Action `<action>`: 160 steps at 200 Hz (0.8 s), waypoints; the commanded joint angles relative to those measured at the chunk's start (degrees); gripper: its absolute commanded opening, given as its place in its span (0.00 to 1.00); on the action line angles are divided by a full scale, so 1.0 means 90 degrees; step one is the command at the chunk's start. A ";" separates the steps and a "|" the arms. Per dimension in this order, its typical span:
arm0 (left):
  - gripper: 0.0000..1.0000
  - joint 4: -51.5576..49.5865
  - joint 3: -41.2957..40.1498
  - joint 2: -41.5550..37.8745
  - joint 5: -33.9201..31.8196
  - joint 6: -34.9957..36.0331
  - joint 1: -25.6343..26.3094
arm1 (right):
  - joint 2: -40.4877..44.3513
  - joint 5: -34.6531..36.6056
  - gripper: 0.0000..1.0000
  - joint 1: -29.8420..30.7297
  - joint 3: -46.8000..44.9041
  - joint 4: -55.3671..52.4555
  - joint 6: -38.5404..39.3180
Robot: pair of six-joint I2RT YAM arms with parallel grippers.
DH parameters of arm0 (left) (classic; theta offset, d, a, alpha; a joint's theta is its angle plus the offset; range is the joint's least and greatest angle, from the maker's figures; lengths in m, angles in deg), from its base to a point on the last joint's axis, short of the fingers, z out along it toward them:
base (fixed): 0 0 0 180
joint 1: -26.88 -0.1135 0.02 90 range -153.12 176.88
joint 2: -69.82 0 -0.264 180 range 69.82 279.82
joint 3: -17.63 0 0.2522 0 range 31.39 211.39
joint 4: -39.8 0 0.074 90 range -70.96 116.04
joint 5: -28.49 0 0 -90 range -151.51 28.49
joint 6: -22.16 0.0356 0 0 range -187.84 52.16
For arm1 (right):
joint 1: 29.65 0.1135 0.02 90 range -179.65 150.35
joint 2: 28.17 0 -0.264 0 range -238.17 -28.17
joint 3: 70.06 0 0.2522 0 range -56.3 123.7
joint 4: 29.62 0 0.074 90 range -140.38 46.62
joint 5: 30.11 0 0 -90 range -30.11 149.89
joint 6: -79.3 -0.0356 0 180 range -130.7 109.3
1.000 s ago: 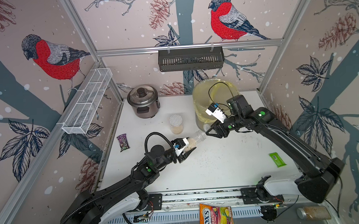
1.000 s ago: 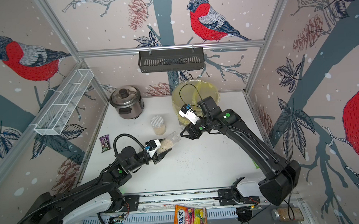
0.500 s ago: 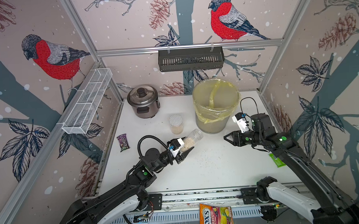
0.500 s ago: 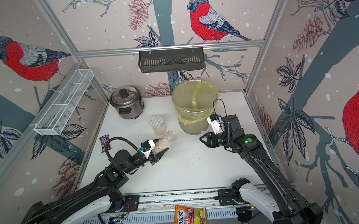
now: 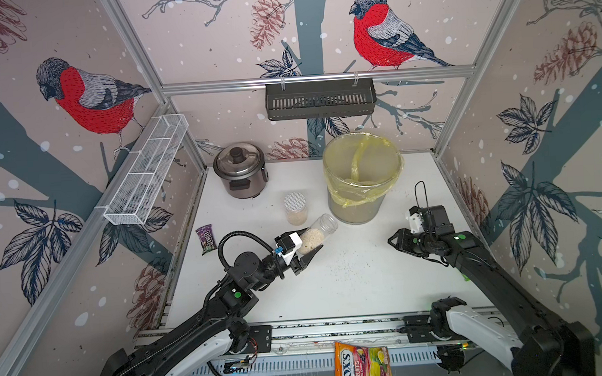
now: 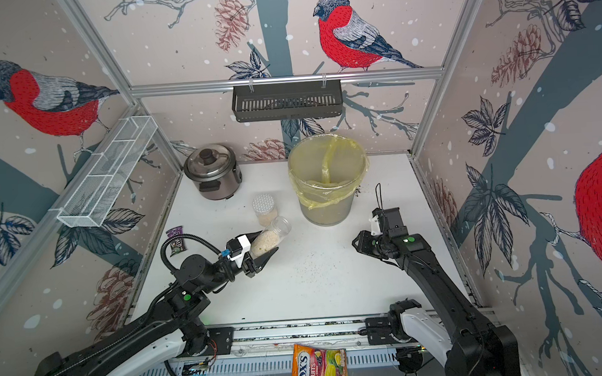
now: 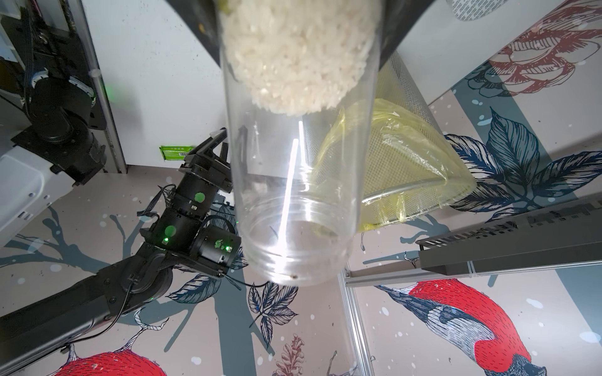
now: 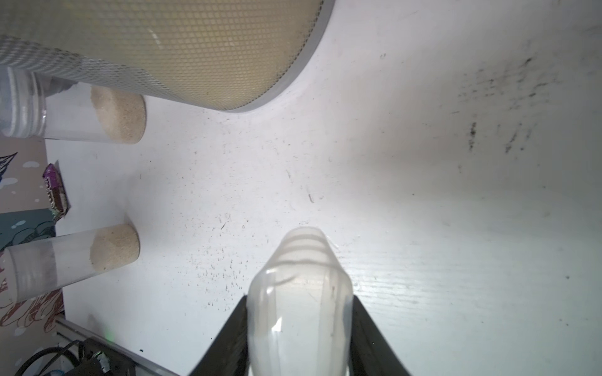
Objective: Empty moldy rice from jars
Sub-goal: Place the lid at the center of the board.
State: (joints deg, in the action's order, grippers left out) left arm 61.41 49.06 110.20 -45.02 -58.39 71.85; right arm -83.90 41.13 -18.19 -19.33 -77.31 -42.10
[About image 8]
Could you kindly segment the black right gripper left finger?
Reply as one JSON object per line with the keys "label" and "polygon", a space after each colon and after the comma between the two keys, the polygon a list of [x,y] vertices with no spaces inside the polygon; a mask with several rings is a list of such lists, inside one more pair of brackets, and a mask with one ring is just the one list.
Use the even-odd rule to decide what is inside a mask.
{"label": "black right gripper left finger", "polygon": [[249,374],[247,296],[244,295],[190,376]]}

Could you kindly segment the clear plastic jar lid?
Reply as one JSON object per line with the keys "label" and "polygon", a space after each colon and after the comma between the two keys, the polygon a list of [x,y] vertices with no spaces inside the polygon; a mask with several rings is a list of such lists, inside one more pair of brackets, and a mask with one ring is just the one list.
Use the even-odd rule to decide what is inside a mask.
{"label": "clear plastic jar lid", "polygon": [[289,231],[247,294],[255,375],[345,375],[353,286],[315,227]]}

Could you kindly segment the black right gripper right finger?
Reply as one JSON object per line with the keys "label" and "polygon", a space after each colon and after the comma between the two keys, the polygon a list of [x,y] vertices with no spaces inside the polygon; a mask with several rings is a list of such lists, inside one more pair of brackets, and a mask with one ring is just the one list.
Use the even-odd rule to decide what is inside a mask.
{"label": "black right gripper right finger", "polygon": [[351,376],[411,376],[359,297],[354,296],[349,373]]}

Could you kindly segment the small clear jar with rice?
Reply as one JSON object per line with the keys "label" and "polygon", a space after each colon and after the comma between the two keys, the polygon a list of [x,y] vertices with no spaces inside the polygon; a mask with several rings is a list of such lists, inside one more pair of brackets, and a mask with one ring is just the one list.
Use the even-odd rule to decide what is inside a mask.
{"label": "small clear jar with rice", "polygon": [[140,240],[122,224],[7,247],[1,257],[15,303],[64,288],[135,262]]}

